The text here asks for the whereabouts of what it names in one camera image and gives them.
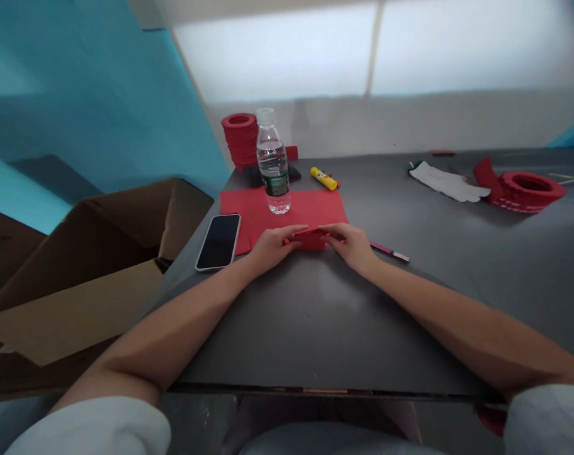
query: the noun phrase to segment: black table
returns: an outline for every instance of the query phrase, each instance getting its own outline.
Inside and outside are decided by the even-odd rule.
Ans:
[[[369,239],[411,258],[386,262],[449,286],[518,318],[574,354],[574,184],[542,213],[525,215],[486,202],[459,203],[407,174],[426,159],[472,176],[490,155],[496,172],[574,175],[574,149],[372,155],[302,159],[292,191],[323,187],[311,166],[331,172],[350,223]],[[235,172],[225,191],[245,188]],[[207,275],[194,262],[217,200],[171,266],[150,311]],[[487,384],[442,348],[393,300],[330,249],[295,252],[257,279],[176,382],[177,389],[303,387],[358,389],[402,397],[491,400]]]

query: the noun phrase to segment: left hand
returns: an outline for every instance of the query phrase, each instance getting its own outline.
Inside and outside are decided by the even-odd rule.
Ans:
[[[266,229],[251,253],[242,259],[246,261],[252,275],[258,277],[264,274],[277,266],[291,251],[301,246],[300,241],[291,241],[288,245],[284,245],[284,239],[291,239],[293,234],[307,227],[307,224],[295,224],[278,229]]]

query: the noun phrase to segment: phone screen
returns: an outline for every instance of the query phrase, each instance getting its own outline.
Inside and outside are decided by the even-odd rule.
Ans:
[[[225,267],[232,262],[240,221],[240,215],[216,216],[211,220],[196,263],[197,269]]]

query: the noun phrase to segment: red cardstock sheet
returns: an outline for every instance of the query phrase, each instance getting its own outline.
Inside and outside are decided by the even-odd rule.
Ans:
[[[307,224],[308,229],[314,230],[322,224],[348,222],[339,191],[292,191],[291,208],[282,215],[270,212],[263,187],[223,191],[220,199],[222,215],[238,213],[241,216],[236,255],[251,251],[266,229]],[[311,242],[314,249],[318,249],[318,242]]]
[[[301,246],[297,248],[298,250],[325,251],[326,243],[320,239],[325,235],[327,235],[327,233],[320,229],[308,229],[307,231],[295,234],[293,241],[301,242]]]

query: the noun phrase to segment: pen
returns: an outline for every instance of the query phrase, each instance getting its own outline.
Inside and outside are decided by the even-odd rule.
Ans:
[[[372,248],[375,248],[376,250],[379,250],[381,252],[384,252],[390,256],[395,257],[396,259],[401,260],[402,262],[406,262],[407,264],[411,261],[411,259],[403,254],[397,253],[394,250],[391,250],[389,248],[386,248],[385,246],[381,246],[379,243],[375,243],[375,242],[369,242],[369,244],[371,245]]]

